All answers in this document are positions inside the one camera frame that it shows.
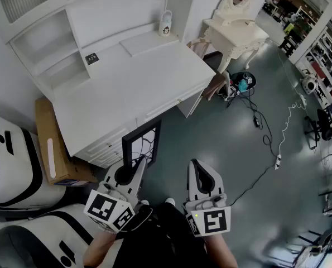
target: white vanity table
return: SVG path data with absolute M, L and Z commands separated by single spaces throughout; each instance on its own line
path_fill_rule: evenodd
M 71 156 L 111 166 L 124 135 L 176 105 L 187 117 L 215 75 L 184 41 L 202 0 L 33 2 L 0 0 L 0 33 L 52 101 Z M 99 60 L 89 65 L 90 54 Z
M 250 61 L 256 56 L 260 47 L 269 38 L 254 21 L 247 19 L 247 9 L 251 0 L 242 0 L 234 5 L 234 0 L 222 0 L 212 19 L 204 20 L 209 26 L 205 39 L 223 54 L 218 72 L 222 73 L 231 59 L 239 58 L 244 52 L 253 51 L 245 63 L 249 68 Z

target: black cable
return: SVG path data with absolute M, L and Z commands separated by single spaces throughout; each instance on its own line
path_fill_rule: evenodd
M 275 158 L 277 158 L 277 155 L 275 155 L 274 152 L 273 152 L 273 150 L 272 150 L 272 146 L 271 146 L 271 145 L 272 145 L 273 138 L 272 138 L 272 133 L 271 133 L 270 127 L 269 127 L 269 125 L 268 125 L 268 123 L 267 123 L 267 120 L 266 120 L 264 114 L 262 114 L 262 112 L 260 112 L 260 111 L 258 110 L 257 105 L 256 105 L 254 102 L 252 102 L 251 99 L 250 99 L 250 97 L 253 96 L 254 93 L 255 93 L 255 88 L 253 88 L 253 93 L 252 93 L 252 94 L 250 94 L 250 90 L 249 90 L 249 96 L 245 96 L 245 95 L 243 95 L 242 93 L 240 93 L 239 99 L 245 104 L 245 106 L 246 106 L 247 108 L 251 109 L 251 111 L 253 112 L 253 117 L 254 117 L 254 118 L 256 118 L 256 114 L 259 115 L 259 118 L 260 118 L 260 120 L 259 120 L 259 129 L 260 129 L 260 130 L 263 129 L 263 123 L 262 123 L 262 120 L 265 121 L 265 124 L 266 124 L 266 127 L 267 127 L 268 131 L 269 131 L 270 136 L 267 135 L 267 134 L 265 134 L 265 135 L 262 137 L 262 142 L 263 142 L 266 146 L 269 146 L 269 147 L 270 147 L 271 154 L 272 154 Z M 235 204 L 235 203 L 237 202 L 237 200 L 238 200 L 239 198 L 241 198 L 246 192 L 248 192 L 249 190 L 251 190 L 251 189 L 256 185 L 256 183 L 261 179 L 261 177 L 262 177 L 263 175 L 265 175 L 266 172 L 268 171 L 268 169 L 270 169 L 271 167 L 274 167 L 274 165 L 271 165 L 271 166 L 267 167 L 267 168 L 265 169 L 265 171 L 264 171 L 264 172 L 263 172 L 263 173 L 262 173 L 262 174 L 261 174 L 261 175 L 260 175 L 260 176 L 259 176 L 254 182 L 253 182 L 253 184 L 252 184 L 248 189 L 246 189 L 246 190 L 245 190 L 240 196 L 238 196 L 238 197 L 235 199 L 235 201 L 230 205 L 230 207 L 231 207 L 233 204 Z
M 246 192 L 248 192 L 249 190 L 251 190 L 255 185 L 256 185 L 256 183 L 261 179 L 261 177 L 264 175 L 264 174 L 266 174 L 266 172 L 267 172 L 267 170 L 268 169 L 270 169 L 271 167 L 273 167 L 273 165 L 271 165 L 271 166 L 269 166 L 269 167 L 267 167 L 266 168 L 266 170 L 256 179 L 256 181 L 251 185 L 251 187 L 250 188 L 248 188 L 248 189 L 246 189 L 240 196 L 238 196 L 236 199 L 235 199 L 235 201 L 233 201 L 233 203 L 230 205 L 230 207 L 234 204 L 234 203 L 236 203 L 237 202 L 237 200 L 239 199 L 239 198 L 241 198 Z
M 255 93 L 255 88 L 253 88 L 253 93 L 250 94 L 250 90 L 249 90 L 249 96 L 245 96 L 243 95 L 242 93 L 240 93 L 240 96 L 239 96 L 239 99 L 245 104 L 245 106 L 249 109 L 251 109 L 251 111 L 253 112 L 253 117 L 256 118 L 256 114 L 258 114 L 260 116 L 260 120 L 259 120 L 259 129 L 262 130 L 263 129 L 263 124 L 262 124 L 262 120 L 265 121 L 265 124 L 266 124 L 266 127 L 268 129 L 268 132 L 270 134 L 267 135 L 267 134 L 264 134 L 263 137 L 262 137 L 262 142 L 266 145 L 266 146 L 269 146 L 270 147 L 270 151 L 271 151 L 271 154 L 272 156 L 274 157 L 277 157 L 277 155 L 275 155 L 275 153 L 273 152 L 273 149 L 272 149 L 272 142 L 273 142 L 273 137 L 272 137 L 272 133 L 271 133 L 271 130 L 270 130 L 270 127 L 267 123 L 267 120 L 264 116 L 264 114 L 262 114 L 261 111 L 258 110 L 258 107 L 257 105 L 251 101 L 250 97 L 253 96 Z

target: person's arm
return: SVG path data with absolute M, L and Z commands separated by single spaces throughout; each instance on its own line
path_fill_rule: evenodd
M 221 234 L 205 236 L 206 251 L 220 268 L 238 268 L 238 263 Z
M 103 262 L 115 238 L 116 234 L 106 231 L 99 232 L 84 254 L 84 266 L 98 267 Z

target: power strip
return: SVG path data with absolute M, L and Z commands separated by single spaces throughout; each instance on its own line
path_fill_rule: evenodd
M 275 162 L 275 170 L 277 170 L 280 167 L 280 162 L 281 162 L 281 155 L 278 154 Z

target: white desk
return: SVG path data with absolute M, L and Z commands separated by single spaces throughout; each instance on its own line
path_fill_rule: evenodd
M 178 104 L 187 116 L 215 75 L 178 41 L 134 56 L 121 44 L 96 54 L 91 79 L 53 105 L 69 154 L 104 168 L 122 158 L 128 132 Z
M 244 68 L 249 68 L 250 61 L 256 56 L 260 47 L 269 35 L 256 24 L 247 25 L 244 20 L 234 21 L 229 26 L 222 26 L 212 19 L 204 20 L 209 26 L 205 38 L 210 40 L 214 48 L 223 54 L 218 72 L 222 73 L 231 59 L 239 58 L 244 52 L 254 52 L 248 58 Z
M 275 5 L 275 4 L 271 4 L 274 6 L 272 12 L 271 12 L 271 15 L 275 16 L 275 14 L 277 14 L 277 10 L 278 10 L 278 7 Z

